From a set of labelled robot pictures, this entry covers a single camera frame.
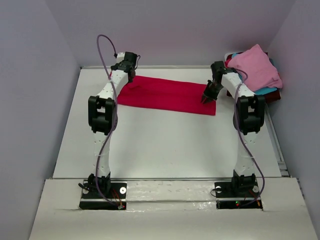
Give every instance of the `white wall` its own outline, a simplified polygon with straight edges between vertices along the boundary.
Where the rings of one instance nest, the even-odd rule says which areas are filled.
[[[320,237],[320,1],[297,0],[268,51],[283,80],[270,106],[289,172],[300,179]]]
[[[295,0],[46,0],[81,66],[101,66],[96,36],[141,65],[210,65],[226,52],[266,49]],[[106,63],[114,63],[109,44]]]
[[[29,238],[79,66],[43,0],[0,3],[0,239]]]

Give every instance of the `red cloth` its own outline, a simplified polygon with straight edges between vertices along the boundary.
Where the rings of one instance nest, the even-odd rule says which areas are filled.
[[[216,102],[202,104],[206,84],[136,76],[122,88],[118,103],[131,107],[216,115]]]
[[[265,94],[264,98],[265,98],[265,103],[266,104],[270,104],[270,103],[273,103],[273,102],[275,102],[277,100],[280,100],[281,99],[281,95],[280,95],[279,89],[277,89],[276,91],[272,91],[272,92],[269,92],[269,93]]]

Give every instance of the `white platform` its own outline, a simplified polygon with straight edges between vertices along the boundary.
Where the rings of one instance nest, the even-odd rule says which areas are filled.
[[[317,240],[295,178],[266,179],[263,211],[217,210],[213,181],[129,181],[126,211],[81,210],[79,181],[45,182],[30,240]]]
[[[206,84],[210,69],[138,69],[137,75]],[[88,98],[107,81],[103,69],[82,69],[64,132],[54,178],[87,178],[94,159],[88,125]],[[111,139],[111,177],[230,178],[237,158],[233,99],[223,89],[216,116],[119,106],[118,127]],[[266,177],[281,177],[268,118],[254,149]]]

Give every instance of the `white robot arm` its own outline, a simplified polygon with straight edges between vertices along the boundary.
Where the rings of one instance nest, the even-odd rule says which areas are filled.
[[[98,177],[100,190],[106,195],[110,191],[109,151],[110,136],[117,125],[117,99],[122,88],[136,76],[137,55],[132,52],[118,53],[116,64],[111,66],[111,79],[103,89],[88,100],[88,121],[94,133],[94,158],[92,171],[88,177],[86,189],[95,189],[95,177]]]
[[[202,96],[205,104],[217,100],[220,90],[225,87],[233,98],[236,97],[233,125],[240,131],[240,137],[248,149],[255,145],[256,137],[264,124],[265,98],[256,95],[242,84],[234,68],[225,67],[223,61],[211,65],[213,81],[209,80]],[[254,162],[238,137],[238,154],[231,182],[225,187],[232,197],[242,196],[256,186]]]

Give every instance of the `pink cloth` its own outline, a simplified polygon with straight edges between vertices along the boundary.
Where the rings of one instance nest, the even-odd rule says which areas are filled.
[[[136,76],[122,88],[118,103],[131,107],[216,115],[216,102],[201,103],[206,84]]]
[[[258,44],[232,58],[228,67],[243,70],[248,74],[245,85],[251,91],[257,91],[264,87],[278,89],[283,87],[277,69],[271,64],[269,57]]]

